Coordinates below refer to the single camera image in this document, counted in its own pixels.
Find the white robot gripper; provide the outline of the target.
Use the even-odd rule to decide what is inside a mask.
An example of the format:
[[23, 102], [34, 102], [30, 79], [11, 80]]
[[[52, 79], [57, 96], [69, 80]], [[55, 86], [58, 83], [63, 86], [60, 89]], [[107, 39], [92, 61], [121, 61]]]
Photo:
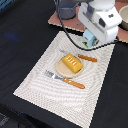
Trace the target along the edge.
[[114, 6], [101, 5], [101, 9], [82, 3], [78, 19], [103, 44], [111, 43], [117, 36], [122, 18]]

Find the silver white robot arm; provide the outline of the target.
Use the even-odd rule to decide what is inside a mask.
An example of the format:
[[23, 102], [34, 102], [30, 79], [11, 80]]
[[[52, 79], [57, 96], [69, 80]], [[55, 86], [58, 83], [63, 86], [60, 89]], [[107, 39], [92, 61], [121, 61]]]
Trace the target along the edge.
[[115, 8], [115, 0], [82, 2], [78, 19], [103, 44], [113, 42], [122, 18]]

